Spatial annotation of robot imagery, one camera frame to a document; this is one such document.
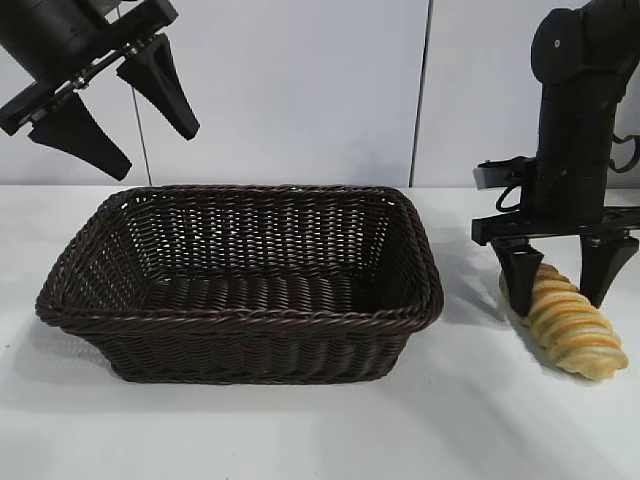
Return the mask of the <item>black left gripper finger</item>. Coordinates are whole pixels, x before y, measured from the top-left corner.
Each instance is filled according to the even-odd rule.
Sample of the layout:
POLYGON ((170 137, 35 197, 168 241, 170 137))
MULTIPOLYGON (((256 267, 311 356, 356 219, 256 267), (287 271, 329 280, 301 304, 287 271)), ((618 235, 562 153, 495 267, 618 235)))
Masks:
POLYGON ((73 93, 32 123, 28 138, 36 144, 75 156, 122 181, 131 162, 104 133, 81 97, 73 93))
POLYGON ((200 123, 179 80, 166 34, 128 57, 117 69, 119 78, 146 98, 186 140, 192 140, 200 123))

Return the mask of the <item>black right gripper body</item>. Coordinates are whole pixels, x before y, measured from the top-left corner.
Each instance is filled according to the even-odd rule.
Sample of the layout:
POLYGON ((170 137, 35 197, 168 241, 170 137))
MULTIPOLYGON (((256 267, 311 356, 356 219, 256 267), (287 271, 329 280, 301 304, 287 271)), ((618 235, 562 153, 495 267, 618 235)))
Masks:
POLYGON ((499 239, 600 235, 636 230, 636 207, 605 204, 617 105, 626 92, 618 75, 587 75, 542 89, 538 148, 533 157, 484 162, 474 171, 481 189, 520 190, 517 205, 475 219, 479 245, 499 239))

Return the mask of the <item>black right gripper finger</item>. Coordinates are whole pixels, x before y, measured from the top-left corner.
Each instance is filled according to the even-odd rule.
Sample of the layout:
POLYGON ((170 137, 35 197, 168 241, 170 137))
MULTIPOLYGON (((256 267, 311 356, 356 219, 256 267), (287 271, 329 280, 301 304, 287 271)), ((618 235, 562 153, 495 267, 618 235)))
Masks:
POLYGON ((580 292, 593 306, 601 306, 618 273, 639 251, 630 234, 582 236, 580 292))
POLYGON ((528 239, 499 239, 492 242, 492 248, 502 269, 510 307, 519 316, 527 317, 543 254, 528 239))

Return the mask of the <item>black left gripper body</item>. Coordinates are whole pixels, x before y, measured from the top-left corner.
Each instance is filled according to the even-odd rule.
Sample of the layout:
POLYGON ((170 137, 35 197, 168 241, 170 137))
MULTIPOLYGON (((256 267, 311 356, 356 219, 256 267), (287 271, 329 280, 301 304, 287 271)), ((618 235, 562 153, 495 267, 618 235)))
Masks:
POLYGON ((143 1, 112 22, 117 1, 3 1, 1 47, 32 83, 1 107, 1 129, 14 135, 65 83, 92 77, 140 50, 178 12, 169 1, 143 1))

